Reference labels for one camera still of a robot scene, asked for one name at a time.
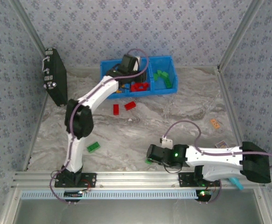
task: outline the small card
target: small card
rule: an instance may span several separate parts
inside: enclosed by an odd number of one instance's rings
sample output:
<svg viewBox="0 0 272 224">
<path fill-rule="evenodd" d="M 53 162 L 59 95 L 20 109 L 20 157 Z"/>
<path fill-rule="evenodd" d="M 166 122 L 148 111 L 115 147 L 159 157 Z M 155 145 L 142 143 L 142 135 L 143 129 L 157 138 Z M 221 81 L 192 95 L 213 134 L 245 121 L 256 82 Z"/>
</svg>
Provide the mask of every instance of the small card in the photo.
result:
<svg viewBox="0 0 272 224">
<path fill-rule="evenodd" d="M 220 141 L 219 143 L 215 144 L 216 148 L 229 148 L 225 141 Z"/>
</svg>

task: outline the red block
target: red block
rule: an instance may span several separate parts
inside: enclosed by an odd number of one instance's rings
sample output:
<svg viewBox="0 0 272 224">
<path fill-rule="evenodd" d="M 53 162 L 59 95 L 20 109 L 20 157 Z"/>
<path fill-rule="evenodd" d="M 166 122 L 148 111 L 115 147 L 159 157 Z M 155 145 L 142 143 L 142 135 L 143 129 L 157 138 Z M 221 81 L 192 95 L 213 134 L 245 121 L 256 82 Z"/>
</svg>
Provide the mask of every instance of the red block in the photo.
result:
<svg viewBox="0 0 272 224">
<path fill-rule="evenodd" d="M 135 83 L 131 85 L 132 92 L 146 91 L 149 87 L 149 83 Z"/>
<path fill-rule="evenodd" d="M 118 104 L 113 104 L 113 114 L 119 115 L 119 105 Z"/>
<path fill-rule="evenodd" d="M 125 108 L 126 108 L 127 111 L 130 110 L 130 109 L 133 109 L 134 107 L 136 107 L 136 104 L 135 104 L 134 101 L 132 101 L 132 102 L 125 105 Z"/>
</svg>

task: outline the orange block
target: orange block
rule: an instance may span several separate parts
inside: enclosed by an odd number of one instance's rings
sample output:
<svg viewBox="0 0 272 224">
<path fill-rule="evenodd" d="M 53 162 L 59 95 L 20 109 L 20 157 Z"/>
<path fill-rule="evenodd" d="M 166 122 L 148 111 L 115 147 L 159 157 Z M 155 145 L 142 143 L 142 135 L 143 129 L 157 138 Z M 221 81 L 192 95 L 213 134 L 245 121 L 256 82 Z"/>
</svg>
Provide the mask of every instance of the orange block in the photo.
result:
<svg viewBox="0 0 272 224">
<path fill-rule="evenodd" d="M 219 123 L 217 122 L 216 119 L 211 119 L 210 122 L 211 122 L 211 124 L 213 125 L 213 127 L 214 127 L 215 129 L 220 128 L 220 125 L 219 125 Z"/>
</svg>

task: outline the white cable clip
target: white cable clip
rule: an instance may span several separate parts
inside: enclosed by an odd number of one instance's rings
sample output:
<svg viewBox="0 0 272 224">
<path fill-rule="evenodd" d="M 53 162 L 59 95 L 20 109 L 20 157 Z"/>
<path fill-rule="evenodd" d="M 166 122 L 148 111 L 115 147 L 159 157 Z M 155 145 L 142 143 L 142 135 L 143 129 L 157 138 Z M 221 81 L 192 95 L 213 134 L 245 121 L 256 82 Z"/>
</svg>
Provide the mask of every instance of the white cable clip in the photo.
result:
<svg viewBox="0 0 272 224">
<path fill-rule="evenodd" d="M 46 72 L 47 74 L 49 74 L 50 72 L 50 69 L 49 68 L 46 68 L 45 70 L 42 70 L 43 72 Z"/>
<path fill-rule="evenodd" d="M 173 148 L 173 140 L 167 139 L 167 137 L 162 136 L 161 143 L 162 143 L 162 148 L 170 148 L 170 149 Z"/>
</svg>

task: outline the blue plastic tray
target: blue plastic tray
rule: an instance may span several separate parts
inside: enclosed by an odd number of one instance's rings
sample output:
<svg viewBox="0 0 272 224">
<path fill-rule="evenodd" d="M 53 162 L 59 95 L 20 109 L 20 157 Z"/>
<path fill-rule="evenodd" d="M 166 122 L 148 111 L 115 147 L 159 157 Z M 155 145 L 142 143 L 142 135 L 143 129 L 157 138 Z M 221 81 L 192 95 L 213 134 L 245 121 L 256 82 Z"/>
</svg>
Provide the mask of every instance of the blue plastic tray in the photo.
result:
<svg viewBox="0 0 272 224">
<path fill-rule="evenodd" d="M 102 61 L 100 64 L 100 78 L 102 79 L 106 72 L 111 69 L 114 65 L 121 63 L 121 59 Z M 141 58 L 140 70 L 143 70 L 146 66 L 146 58 Z M 159 77 L 157 81 L 154 80 L 153 74 L 157 73 L 157 70 L 165 71 L 169 74 L 169 80 L 172 84 L 171 89 L 167 89 L 165 86 L 164 79 Z M 113 93 L 108 99 L 116 99 L 123 97 L 144 97 L 151 95 L 163 95 L 176 93 L 178 88 L 178 78 L 176 70 L 173 64 L 171 56 L 155 56 L 149 57 L 149 66 L 147 69 L 147 82 L 150 84 L 150 87 L 147 91 L 131 92 L 130 85 L 126 84 L 125 88 L 120 89 L 121 93 Z"/>
</svg>

